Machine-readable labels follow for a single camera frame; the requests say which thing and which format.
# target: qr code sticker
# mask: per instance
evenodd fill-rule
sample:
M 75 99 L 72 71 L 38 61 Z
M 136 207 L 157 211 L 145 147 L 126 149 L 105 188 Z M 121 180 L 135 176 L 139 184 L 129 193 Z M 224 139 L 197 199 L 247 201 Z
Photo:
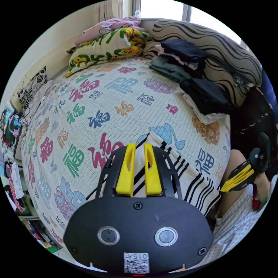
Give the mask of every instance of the qr code sticker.
M 125 273 L 149 273 L 148 253 L 124 253 Z

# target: knee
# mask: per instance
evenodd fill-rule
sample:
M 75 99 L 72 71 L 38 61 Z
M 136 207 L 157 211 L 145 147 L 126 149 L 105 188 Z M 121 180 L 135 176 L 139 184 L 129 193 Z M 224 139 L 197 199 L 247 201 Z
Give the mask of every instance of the knee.
M 230 159 L 229 159 L 229 163 L 230 164 L 241 164 L 242 162 L 244 162 L 246 160 L 246 158 L 244 157 L 244 155 L 242 154 L 241 151 L 239 150 L 231 150 L 231 154 L 230 154 Z

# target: striped cushion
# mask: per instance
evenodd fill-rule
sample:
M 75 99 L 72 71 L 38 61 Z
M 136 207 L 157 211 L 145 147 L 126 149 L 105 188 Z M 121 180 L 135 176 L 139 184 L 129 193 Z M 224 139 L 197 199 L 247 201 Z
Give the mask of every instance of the striped cushion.
M 143 52 L 143 57 L 147 58 L 147 59 L 152 59 L 155 56 L 157 56 L 157 49 L 154 47 L 155 45 L 160 44 L 157 41 L 149 41 L 147 42 L 145 48 L 144 48 L 144 52 Z
M 234 79 L 230 73 L 219 66 L 214 60 L 206 59 L 206 67 L 203 73 L 203 79 L 212 81 L 219 85 L 231 100 L 235 107 L 240 107 L 249 91 L 242 85 L 235 86 Z
M 153 41 L 169 39 L 186 39 L 199 46 L 222 68 L 241 76 L 245 83 L 261 85 L 262 66 L 258 59 L 219 32 L 190 22 L 157 20 L 153 25 Z

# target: window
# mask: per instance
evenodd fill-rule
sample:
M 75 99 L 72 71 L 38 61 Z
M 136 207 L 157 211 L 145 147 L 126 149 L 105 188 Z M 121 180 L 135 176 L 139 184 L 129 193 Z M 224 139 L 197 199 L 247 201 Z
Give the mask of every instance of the window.
M 195 7 L 191 7 L 190 22 L 213 29 L 223 35 L 226 35 L 238 44 L 241 44 L 242 42 L 241 38 L 224 23 Z
M 221 34 L 249 50 L 242 39 L 215 17 L 195 7 L 174 0 L 133 0 L 133 8 L 141 11 L 141 18 L 166 18 L 196 23 Z
M 141 18 L 184 20 L 184 4 L 173 0 L 141 0 L 140 12 Z

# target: curtain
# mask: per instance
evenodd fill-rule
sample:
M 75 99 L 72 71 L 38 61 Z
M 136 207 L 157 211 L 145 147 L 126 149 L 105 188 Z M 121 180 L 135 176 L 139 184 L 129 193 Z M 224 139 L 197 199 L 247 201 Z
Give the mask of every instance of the curtain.
M 106 0 L 92 5 L 93 25 L 115 17 L 122 17 L 123 0 Z

